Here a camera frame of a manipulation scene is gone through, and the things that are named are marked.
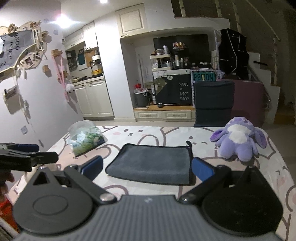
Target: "tiled floor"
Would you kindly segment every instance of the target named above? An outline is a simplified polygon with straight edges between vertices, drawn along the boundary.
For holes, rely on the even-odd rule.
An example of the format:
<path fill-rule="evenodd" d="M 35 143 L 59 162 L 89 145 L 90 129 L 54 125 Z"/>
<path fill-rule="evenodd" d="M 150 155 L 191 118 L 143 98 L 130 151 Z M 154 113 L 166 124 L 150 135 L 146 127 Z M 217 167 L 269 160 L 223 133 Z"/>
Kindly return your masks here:
<path fill-rule="evenodd" d="M 194 122 L 114 122 L 96 121 L 98 126 L 193 126 Z M 294 125 L 264 125 L 262 127 L 270 136 L 285 160 L 292 178 L 296 182 L 296 126 Z"/>

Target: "clear plastic bag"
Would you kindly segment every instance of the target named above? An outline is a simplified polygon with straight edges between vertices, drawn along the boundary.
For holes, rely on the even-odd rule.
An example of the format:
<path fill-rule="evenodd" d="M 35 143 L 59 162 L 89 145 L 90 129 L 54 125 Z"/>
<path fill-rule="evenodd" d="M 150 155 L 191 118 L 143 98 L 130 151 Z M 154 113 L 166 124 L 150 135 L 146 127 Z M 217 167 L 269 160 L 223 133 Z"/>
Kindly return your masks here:
<path fill-rule="evenodd" d="M 88 152 L 105 143 L 102 132 L 95 123 L 90 120 L 82 120 L 74 123 L 69 129 L 68 144 L 75 156 Z"/>

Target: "white drawer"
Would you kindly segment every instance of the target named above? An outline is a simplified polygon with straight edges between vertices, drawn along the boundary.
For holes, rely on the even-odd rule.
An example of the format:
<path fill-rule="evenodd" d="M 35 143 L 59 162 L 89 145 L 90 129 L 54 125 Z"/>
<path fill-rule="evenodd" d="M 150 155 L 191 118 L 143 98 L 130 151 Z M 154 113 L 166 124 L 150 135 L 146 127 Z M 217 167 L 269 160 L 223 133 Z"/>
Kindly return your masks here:
<path fill-rule="evenodd" d="M 195 110 L 191 111 L 191 119 L 195 119 Z"/>
<path fill-rule="evenodd" d="M 160 111 L 135 111 L 135 118 L 157 119 L 160 118 Z"/>
<path fill-rule="evenodd" d="M 163 119 L 191 119 L 191 110 L 163 110 Z"/>

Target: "bedsheet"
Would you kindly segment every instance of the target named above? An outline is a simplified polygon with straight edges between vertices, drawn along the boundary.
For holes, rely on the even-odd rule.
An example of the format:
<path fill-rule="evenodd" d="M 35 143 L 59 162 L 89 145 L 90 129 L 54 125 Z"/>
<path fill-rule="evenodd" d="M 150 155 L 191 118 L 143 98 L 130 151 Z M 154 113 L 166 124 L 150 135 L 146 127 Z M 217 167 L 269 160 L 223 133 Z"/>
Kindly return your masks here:
<path fill-rule="evenodd" d="M 285 241 L 296 240 L 296 229 L 293 228 L 296 227 L 296 186 L 282 156 L 264 131 L 268 142 L 267 148 L 262 149 L 257 145 L 259 157 L 248 163 L 243 163 L 238 159 L 229 161 L 220 157 L 219 148 L 215 147 L 215 143 L 209 141 L 211 134 L 219 129 L 216 127 L 99 126 L 99 128 L 104 134 L 106 143 L 82 156 L 75 157 L 70 146 L 66 144 L 68 134 L 49 149 L 49 151 L 59 154 L 57 164 L 61 169 L 69 164 L 82 164 L 95 155 L 101 155 L 104 159 L 104 169 L 93 182 L 116 195 L 118 199 L 123 194 L 172 194 L 178 198 L 194 186 L 158 185 L 117 179 L 108 176 L 105 173 L 105 168 L 125 143 L 184 146 L 189 140 L 192 143 L 193 156 L 200 157 L 213 166 L 223 164 L 232 170 L 244 170 L 246 165 L 255 165 L 271 185 L 284 208 L 283 218 L 276 233 Z M 24 186 L 23 181 L 21 180 L 18 185 Z M 200 183 L 200 179 L 197 178 L 195 186 Z M 17 199 L 17 189 L 18 187 L 15 185 L 9 192 L 9 198 L 13 203 Z"/>

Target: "gray trash can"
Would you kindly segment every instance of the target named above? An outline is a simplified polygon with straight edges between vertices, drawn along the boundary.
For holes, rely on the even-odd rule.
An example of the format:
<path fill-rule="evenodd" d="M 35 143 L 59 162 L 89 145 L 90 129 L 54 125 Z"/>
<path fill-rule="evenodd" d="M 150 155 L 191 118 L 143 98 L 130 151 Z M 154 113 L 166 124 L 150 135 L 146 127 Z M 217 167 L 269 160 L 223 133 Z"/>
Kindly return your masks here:
<path fill-rule="evenodd" d="M 135 93 L 137 107 L 146 107 L 149 104 L 150 97 L 148 91 Z"/>

